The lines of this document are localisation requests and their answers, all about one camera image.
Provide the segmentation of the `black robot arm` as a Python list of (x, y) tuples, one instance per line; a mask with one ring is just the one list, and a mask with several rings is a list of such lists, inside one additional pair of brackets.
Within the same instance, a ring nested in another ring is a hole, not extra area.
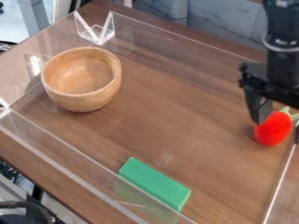
[(253, 123), (272, 114), (272, 101), (299, 109), (299, 0), (261, 0), (267, 17), (265, 63), (239, 65), (239, 86)]

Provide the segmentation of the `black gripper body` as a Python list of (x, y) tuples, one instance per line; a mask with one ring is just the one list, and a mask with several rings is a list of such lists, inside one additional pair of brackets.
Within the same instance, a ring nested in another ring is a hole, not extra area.
[(263, 98), (299, 109), (299, 52), (268, 51), (264, 63), (243, 62), (239, 71), (249, 109)]

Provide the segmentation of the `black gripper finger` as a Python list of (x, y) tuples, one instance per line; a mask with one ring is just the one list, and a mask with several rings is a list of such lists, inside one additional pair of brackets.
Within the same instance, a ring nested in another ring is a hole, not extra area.
[(249, 87), (244, 88), (244, 95), (251, 119), (260, 125), (272, 113), (272, 101)]

